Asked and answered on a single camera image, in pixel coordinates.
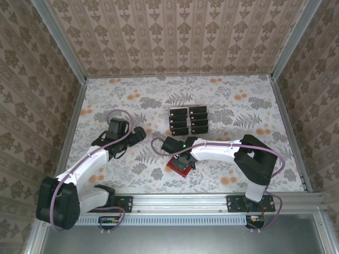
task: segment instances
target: floral tabletop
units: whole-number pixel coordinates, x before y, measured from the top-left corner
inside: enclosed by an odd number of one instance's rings
[[[104,184],[121,194],[244,192],[248,180],[235,163],[199,161],[183,178],[166,167],[169,157],[152,151],[154,137],[171,134],[169,108],[191,105],[206,105],[209,111],[209,133],[199,137],[227,141],[251,134],[284,156],[286,167],[271,180],[269,190],[304,190],[267,75],[89,79],[67,167],[107,130],[108,112],[119,108],[130,112],[147,136],[98,169],[86,187]],[[119,113],[114,117],[128,119]],[[155,144],[160,149],[161,143]]]

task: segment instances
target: stack of black blocks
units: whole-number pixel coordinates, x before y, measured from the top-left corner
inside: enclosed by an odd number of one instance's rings
[[[206,106],[171,108],[169,115],[169,129],[172,136],[208,133]]]

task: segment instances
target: gray floor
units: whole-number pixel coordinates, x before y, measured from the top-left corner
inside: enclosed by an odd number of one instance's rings
[[[245,254],[324,253],[310,216],[283,215],[269,229],[244,226],[122,226],[111,233],[78,226],[50,231],[42,253]]]

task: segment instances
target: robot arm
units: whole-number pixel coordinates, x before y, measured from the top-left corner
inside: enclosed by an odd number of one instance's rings
[[[128,122],[122,119],[112,119],[108,131],[104,131],[96,140],[88,152],[64,173],[56,178],[47,177],[41,183],[37,204],[36,217],[39,220],[50,222],[50,206],[52,196],[62,179],[64,181],[54,202],[53,220],[56,226],[63,229],[70,229],[76,223],[81,213],[86,213],[100,206],[114,206],[115,190],[113,188],[95,185],[93,189],[82,191],[88,179],[105,165],[112,158],[119,159],[127,150],[146,137],[143,128],[134,128],[122,141],[92,154],[126,134],[125,129],[129,128]]]
[[[211,146],[208,145],[209,142],[221,144],[221,146]],[[205,145],[172,157],[167,166],[185,177],[191,169],[195,168],[194,164],[199,160],[234,161],[249,180],[245,197],[252,202],[261,201],[266,186],[270,183],[277,157],[261,150],[222,146],[222,144],[245,144],[268,148],[265,144],[252,135],[244,135],[243,139],[235,141],[207,141],[188,137],[183,142],[167,137],[162,149],[168,153],[175,153],[197,144]]]

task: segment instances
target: floral wallpaper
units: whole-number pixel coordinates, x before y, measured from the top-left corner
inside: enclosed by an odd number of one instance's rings
[[[322,1],[278,82],[312,186],[339,236],[339,1]]]
[[[30,1],[0,1],[0,253],[20,253],[79,83]]]
[[[89,77],[269,73],[306,0],[47,0]]]
[[[197,169],[183,178],[166,166],[169,157],[158,156],[151,149],[154,137],[171,135],[169,109],[189,105],[206,105],[209,111],[209,133],[197,136],[225,141],[245,134],[256,136],[287,161],[269,189],[304,191],[268,75],[88,79],[68,167],[107,130],[109,111],[121,108],[132,114],[135,125],[143,127],[147,136],[128,148],[122,158],[98,169],[86,187],[104,184],[121,194],[244,192],[248,180],[235,163],[200,161]],[[128,119],[118,113],[114,117]],[[160,149],[160,142],[155,145]]]

